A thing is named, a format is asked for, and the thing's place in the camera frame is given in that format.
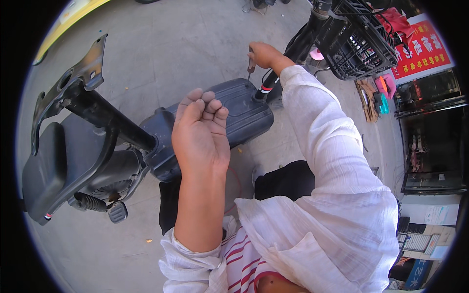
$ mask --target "screwdriver handle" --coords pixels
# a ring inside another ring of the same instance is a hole
[[[255,68],[256,68],[256,64],[254,63],[254,60],[251,57],[249,57],[248,73],[249,74],[253,73]]]

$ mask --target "bicycle basket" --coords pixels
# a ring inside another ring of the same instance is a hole
[[[316,45],[337,78],[363,79],[397,66],[393,40],[378,19],[350,15],[371,13],[367,6],[360,0],[344,0],[334,12],[337,15],[319,28]]]

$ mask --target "screwdriver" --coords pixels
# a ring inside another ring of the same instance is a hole
[[[256,68],[256,64],[254,63],[254,60],[251,57],[249,57],[248,80],[251,78],[251,73],[254,72],[254,68]]]

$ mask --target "blue sign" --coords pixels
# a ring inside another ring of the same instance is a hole
[[[407,282],[404,285],[404,290],[418,290],[422,285],[424,280],[425,272],[428,269],[430,261],[426,261],[424,259],[416,259],[414,263],[414,267],[410,272],[409,278],[407,278]]]

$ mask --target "black pants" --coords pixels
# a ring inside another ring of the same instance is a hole
[[[180,186],[181,177],[159,184],[161,192],[159,225],[163,235],[176,223]],[[310,195],[313,189],[314,175],[308,164],[306,161],[295,161],[264,176],[259,176],[254,186],[254,196],[258,200],[263,200],[284,195],[295,201],[304,195]]]

